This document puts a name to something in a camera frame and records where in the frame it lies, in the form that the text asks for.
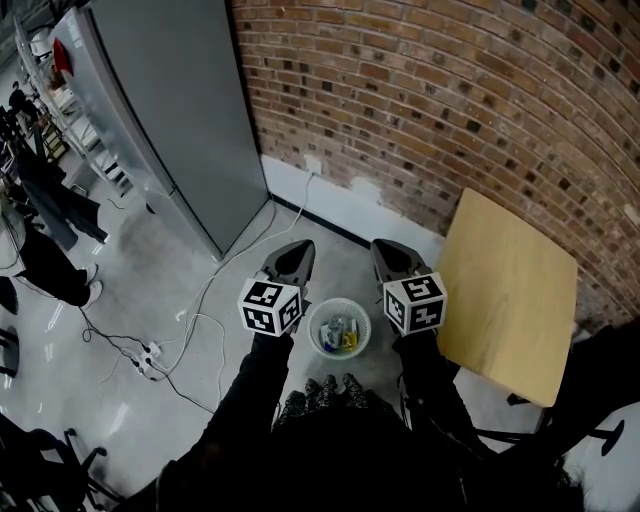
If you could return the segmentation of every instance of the black sleeve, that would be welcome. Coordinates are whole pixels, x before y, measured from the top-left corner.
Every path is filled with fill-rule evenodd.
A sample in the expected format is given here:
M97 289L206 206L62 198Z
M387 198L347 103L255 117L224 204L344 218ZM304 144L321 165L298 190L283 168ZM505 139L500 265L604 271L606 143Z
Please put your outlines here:
M452 436L479 459L491 458L490 450L475 432L467 408L458 394L445 358L440 355L432 331L398 338L393 345L402 361L402 376L409 397L414 432Z
M282 394L293 348L288 334L279 338L256 334L231 388L211 418L202 440L236 443L267 436Z
M292 348L288 334L256 334L251 352L198 442L116 511L185 510L185 500L197 500L220 475L254 455L271 432Z

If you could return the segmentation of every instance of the sneaker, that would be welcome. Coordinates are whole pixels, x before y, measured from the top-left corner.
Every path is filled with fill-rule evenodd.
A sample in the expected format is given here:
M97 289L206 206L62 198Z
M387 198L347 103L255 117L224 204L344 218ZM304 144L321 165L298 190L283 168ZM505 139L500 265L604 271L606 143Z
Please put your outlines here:
M85 279L84 284L89 284L93 281L98 273L98 265L92 263L88 267L85 267L84 271L87 273L87 279Z
M82 309L88 309L91 304L98 300L100 294L102 293L102 283L100 281L96 281L95 283L91 283L89 285L89 300L87 303L82 306Z

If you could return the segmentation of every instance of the table top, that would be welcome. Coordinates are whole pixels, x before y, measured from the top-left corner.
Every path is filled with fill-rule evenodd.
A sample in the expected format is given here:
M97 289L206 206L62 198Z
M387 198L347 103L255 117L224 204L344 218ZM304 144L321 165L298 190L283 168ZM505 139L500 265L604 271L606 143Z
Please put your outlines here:
M555 403L575 314L577 263L535 228L465 189L437 264L449 360L526 398Z

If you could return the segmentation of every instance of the power strip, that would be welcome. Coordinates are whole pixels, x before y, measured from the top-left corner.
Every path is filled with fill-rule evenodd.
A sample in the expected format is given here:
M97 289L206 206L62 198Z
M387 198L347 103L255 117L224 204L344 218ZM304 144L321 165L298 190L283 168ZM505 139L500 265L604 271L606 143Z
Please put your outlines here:
M157 373L158 371L154 370L153 367L161 367L158 362L158 358L161 355L162 349L154 342L149 343L146 349L143 349L133 358L138 375L141 377L152 377L153 374Z

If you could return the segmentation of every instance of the refrigerator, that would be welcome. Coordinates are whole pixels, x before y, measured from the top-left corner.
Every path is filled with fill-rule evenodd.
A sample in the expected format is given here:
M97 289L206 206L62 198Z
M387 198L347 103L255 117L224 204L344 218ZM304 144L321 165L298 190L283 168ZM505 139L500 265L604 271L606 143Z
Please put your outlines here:
M227 9L97 0L50 36L118 166L170 231L217 260L268 198Z

